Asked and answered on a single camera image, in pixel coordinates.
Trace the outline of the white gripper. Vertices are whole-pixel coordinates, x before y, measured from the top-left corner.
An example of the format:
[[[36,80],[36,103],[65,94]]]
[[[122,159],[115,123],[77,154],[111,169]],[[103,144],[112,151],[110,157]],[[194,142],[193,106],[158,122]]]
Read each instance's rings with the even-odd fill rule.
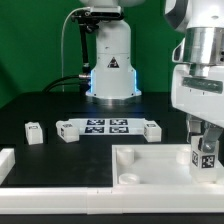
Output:
[[[208,66],[206,77],[190,75],[190,65],[183,61],[185,40],[174,49],[172,106],[187,114],[188,134],[200,134],[202,120],[205,132],[199,149],[213,153],[224,128],[224,66]]]

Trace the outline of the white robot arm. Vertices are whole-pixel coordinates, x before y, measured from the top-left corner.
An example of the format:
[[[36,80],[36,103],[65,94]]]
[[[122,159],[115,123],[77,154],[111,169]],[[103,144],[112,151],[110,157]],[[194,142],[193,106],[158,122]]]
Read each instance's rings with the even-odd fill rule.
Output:
[[[97,62],[87,95],[123,101],[140,94],[130,63],[130,27],[123,9],[145,0],[79,0],[83,32],[97,33]],[[215,150],[224,130],[224,0],[165,0],[164,17],[184,38],[174,49],[171,102],[187,113],[188,137],[205,131],[199,149]]]

